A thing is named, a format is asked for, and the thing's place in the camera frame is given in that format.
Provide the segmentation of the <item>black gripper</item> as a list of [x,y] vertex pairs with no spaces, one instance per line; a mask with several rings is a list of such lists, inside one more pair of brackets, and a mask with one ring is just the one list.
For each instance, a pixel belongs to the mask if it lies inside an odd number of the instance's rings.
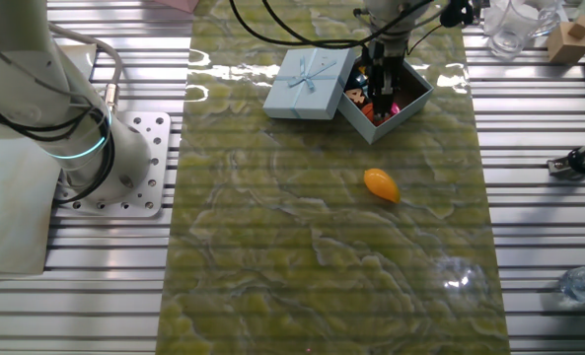
[[[374,122],[379,122],[382,118],[389,118],[393,115],[392,106],[395,92],[400,88],[400,68],[406,56],[407,45],[408,40],[403,38],[398,40],[373,39],[368,45],[371,64],[386,69],[384,78],[382,68],[371,67],[369,69],[369,97],[374,107]],[[382,100],[383,83],[384,103]]]

